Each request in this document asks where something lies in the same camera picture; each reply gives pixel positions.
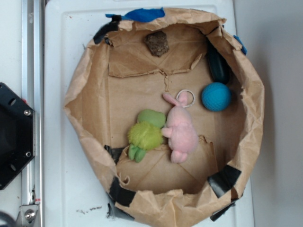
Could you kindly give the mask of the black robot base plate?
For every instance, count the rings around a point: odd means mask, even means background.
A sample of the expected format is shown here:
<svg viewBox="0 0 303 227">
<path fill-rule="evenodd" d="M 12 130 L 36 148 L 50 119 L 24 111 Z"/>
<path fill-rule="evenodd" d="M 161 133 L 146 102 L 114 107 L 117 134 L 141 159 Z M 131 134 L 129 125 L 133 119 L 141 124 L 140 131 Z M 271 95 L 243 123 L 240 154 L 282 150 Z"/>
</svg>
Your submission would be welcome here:
<svg viewBox="0 0 303 227">
<path fill-rule="evenodd" d="M 0 189 L 4 190 L 34 157 L 34 110 L 0 84 Z"/>
</svg>

